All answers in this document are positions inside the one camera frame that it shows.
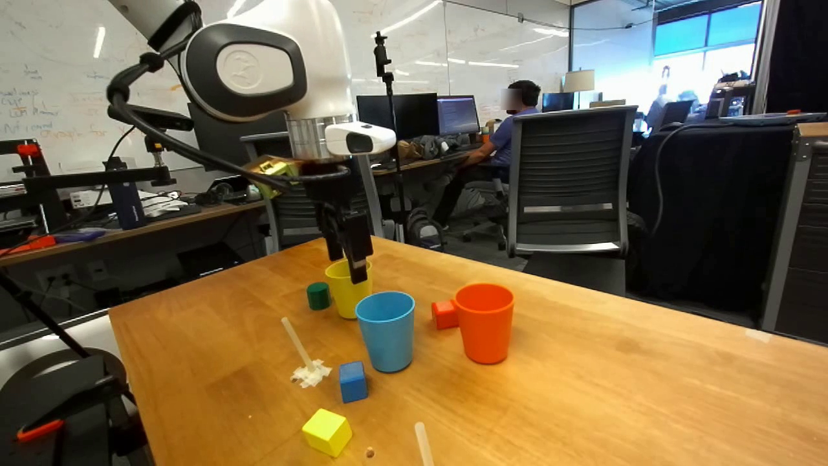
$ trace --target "blue cup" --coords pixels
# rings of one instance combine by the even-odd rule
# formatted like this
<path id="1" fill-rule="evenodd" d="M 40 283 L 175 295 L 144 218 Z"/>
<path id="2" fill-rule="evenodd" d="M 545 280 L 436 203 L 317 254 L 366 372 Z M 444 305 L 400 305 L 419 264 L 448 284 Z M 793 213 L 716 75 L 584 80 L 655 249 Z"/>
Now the blue cup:
<path id="1" fill-rule="evenodd" d="M 408 293 L 384 291 L 361 299 L 357 321 L 378 372 L 397 372 L 410 365 L 414 299 Z"/>

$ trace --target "blue block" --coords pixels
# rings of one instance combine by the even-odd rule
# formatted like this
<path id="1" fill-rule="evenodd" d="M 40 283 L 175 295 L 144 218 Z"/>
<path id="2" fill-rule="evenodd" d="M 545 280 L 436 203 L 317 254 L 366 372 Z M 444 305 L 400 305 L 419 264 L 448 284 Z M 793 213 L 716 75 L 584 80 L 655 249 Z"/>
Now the blue block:
<path id="1" fill-rule="evenodd" d="M 366 398 L 366 376 L 361 362 L 338 365 L 338 393 L 344 403 Z"/>

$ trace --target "black cable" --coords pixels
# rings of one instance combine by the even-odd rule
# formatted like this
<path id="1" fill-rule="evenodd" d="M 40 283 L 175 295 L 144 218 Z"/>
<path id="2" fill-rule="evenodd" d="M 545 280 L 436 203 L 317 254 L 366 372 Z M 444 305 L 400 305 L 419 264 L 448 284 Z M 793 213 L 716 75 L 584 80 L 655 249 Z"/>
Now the black cable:
<path id="1" fill-rule="evenodd" d="M 113 144 L 110 144 L 110 150 L 107 150 L 107 156 L 106 156 L 106 161 L 104 161 L 104 165 L 115 156 L 115 150 L 122 148 L 122 143 L 127 141 L 127 135 L 128 132 L 133 132 L 133 126 L 128 126 Z M 104 198 L 104 185 L 98 186 L 98 200 L 95 200 L 95 205 L 92 205 L 92 210 L 98 210 L 98 205 L 100 205 L 100 198 Z"/>
<path id="2" fill-rule="evenodd" d="M 247 169 L 243 169 L 243 165 L 234 165 L 234 164 L 229 164 L 229 161 L 224 161 L 224 159 L 217 159 L 217 156 L 211 156 L 211 154 L 203 154 L 203 150 L 198 150 L 198 148 L 192 148 L 192 144 L 185 144 L 184 141 L 170 138 L 167 132 L 146 125 L 144 119 L 140 119 L 140 117 L 132 112 L 132 107 L 123 100 L 123 95 L 113 95 L 113 100 L 107 104 L 107 112 L 115 113 L 115 119 L 133 125 L 140 132 L 153 135 L 153 138 L 161 141 L 167 150 L 184 156 L 185 161 L 208 165 L 208 169 L 219 169 L 219 172 L 228 172 L 228 173 L 237 173 L 237 176 L 243 176 L 243 178 L 251 178 L 251 182 L 273 186 L 276 191 L 287 191 L 293 185 L 317 185 L 317 182 L 331 182 L 331 178 L 344 178 L 344 176 L 348 176 L 348 169 L 346 169 L 346 165 L 336 165 L 336 172 L 329 172 L 329 173 L 303 173 L 303 176 L 265 176 L 265 173 L 256 173 L 256 172 L 247 172 Z"/>
<path id="3" fill-rule="evenodd" d="M 4 291 L 12 301 L 21 302 L 22 310 L 35 315 L 52 335 L 57 335 L 78 357 L 87 357 L 86 346 L 79 346 L 44 309 L 38 309 L 16 283 L 0 274 L 0 291 Z"/>
<path id="4" fill-rule="evenodd" d="M 659 173 L 659 161 L 661 161 L 661 154 L 666 148 L 666 143 L 679 132 L 679 126 L 675 126 L 669 135 L 665 135 L 665 141 L 656 144 L 656 154 L 655 154 L 655 198 L 656 198 L 656 216 L 655 216 L 655 223 L 652 223 L 652 230 L 648 230 L 648 238 L 655 238 L 656 227 L 661 225 L 661 218 L 665 218 L 665 186 L 661 186 L 661 173 Z"/>

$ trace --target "orange cup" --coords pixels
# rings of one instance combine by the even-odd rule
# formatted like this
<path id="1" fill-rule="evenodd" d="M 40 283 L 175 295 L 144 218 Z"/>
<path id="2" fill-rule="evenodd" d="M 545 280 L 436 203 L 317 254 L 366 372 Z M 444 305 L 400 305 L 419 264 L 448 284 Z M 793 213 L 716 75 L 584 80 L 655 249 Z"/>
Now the orange cup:
<path id="1" fill-rule="evenodd" d="M 465 357 L 497 365 L 510 354 L 514 295 L 494 283 L 465 284 L 452 299 Z"/>

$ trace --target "person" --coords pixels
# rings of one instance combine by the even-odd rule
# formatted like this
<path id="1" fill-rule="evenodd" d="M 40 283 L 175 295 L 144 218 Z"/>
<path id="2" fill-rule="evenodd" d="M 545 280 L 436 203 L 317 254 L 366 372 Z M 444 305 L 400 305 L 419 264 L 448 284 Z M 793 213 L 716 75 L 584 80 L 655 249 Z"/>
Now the person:
<path id="1" fill-rule="evenodd" d="M 666 85 L 659 85 L 643 117 L 648 132 L 656 132 L 661 126 L 665 104 L 666 104 Z"/>
<path id="2" fill-rule="evenodd" d="M 483 143 L 465 154 L 461 169 L 452 173 L 448 186 L 441 188 L 441 198 L 435 210 L 435 220 L 448 227 L 449 216 L 462 195 L 462 186 L 467 182 L 510 182 L 510 164 L 512 164 L 512 129 L 514 129 L 514 113 L 537 113 L 537 95 L 540 89 L 533 80 L 514 80 L 510 84 L 506 94 L 506 119 L 498 122 L 490 138 L 483 138 Z"/>

